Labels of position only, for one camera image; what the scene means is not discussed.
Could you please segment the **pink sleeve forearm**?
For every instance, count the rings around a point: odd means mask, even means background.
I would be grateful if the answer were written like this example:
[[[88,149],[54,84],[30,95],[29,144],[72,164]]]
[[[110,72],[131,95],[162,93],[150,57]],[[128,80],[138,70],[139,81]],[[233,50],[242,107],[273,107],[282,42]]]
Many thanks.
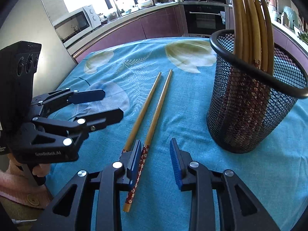
[[[45,185],[31,186],[24,172],[11,163],[1,171],[1,197],[37,209],[45,209],[52,199]]]

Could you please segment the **person's left hand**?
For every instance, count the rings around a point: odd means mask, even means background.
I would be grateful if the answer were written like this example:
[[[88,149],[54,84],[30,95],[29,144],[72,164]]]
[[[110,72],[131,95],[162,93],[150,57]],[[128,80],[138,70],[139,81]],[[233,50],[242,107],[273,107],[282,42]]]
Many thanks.
[[[7,156],[8,159],[10,159],[16,166],[22,166],[22,164],[19,163],[11,153],[9,153]],[[39,164],[33,168],[32,174],[38,177],[44,177],[49,174],[50,169],[51,164]]]

